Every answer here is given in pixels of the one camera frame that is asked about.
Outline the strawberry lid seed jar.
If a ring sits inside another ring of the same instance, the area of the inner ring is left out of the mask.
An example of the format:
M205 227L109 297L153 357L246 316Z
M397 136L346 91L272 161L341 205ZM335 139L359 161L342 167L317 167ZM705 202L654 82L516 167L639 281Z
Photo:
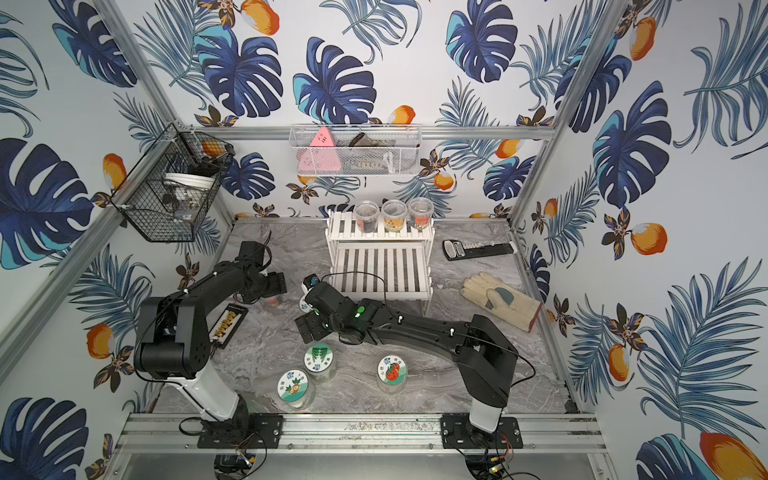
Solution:
M379 388L387 394L402 391L408 377L408 367L405 360L397 355L386 355L377 364Z

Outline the white slatted wooden shelf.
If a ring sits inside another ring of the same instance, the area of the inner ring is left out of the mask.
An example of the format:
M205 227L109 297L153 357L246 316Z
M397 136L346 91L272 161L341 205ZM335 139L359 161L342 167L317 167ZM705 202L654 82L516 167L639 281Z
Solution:
M379 218L376 230L364 233L351 212L332 212L325 234L331 259L326 281L333 287L354 300L418 302L421 313L428 313L434 293L433 222L422 230L407 224L388 232Z

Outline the clear lidless jar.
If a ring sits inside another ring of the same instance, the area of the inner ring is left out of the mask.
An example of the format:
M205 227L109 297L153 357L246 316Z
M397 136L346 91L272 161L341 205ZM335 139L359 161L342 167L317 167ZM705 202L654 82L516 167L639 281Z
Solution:
M372 234L377 231L380 208L372 201L361 201L353 209L356 231L361 234Z

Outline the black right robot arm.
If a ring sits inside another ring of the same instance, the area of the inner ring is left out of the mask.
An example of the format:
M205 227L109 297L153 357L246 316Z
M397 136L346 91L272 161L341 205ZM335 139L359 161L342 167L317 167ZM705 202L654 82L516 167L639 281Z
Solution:
M489 318L433 319L370 298L354 301L315 275L302 288L306 308L295 323L305 343L335 333L345 345L395 345L443 357L457 366L472 398L470 425L487 434L497 430L520 355Z

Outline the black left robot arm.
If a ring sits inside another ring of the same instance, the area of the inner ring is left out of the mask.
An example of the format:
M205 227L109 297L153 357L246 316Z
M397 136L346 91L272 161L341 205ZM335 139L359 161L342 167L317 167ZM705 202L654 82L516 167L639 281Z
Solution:
M235 259L216 264L192 286L144 300L133 351L137 374L177 388L207 421L235 418L244 401L208 364L212 346L208 315L232 296L252 304L285 293L284 276L265 271L271 262L267 240L243 241Z

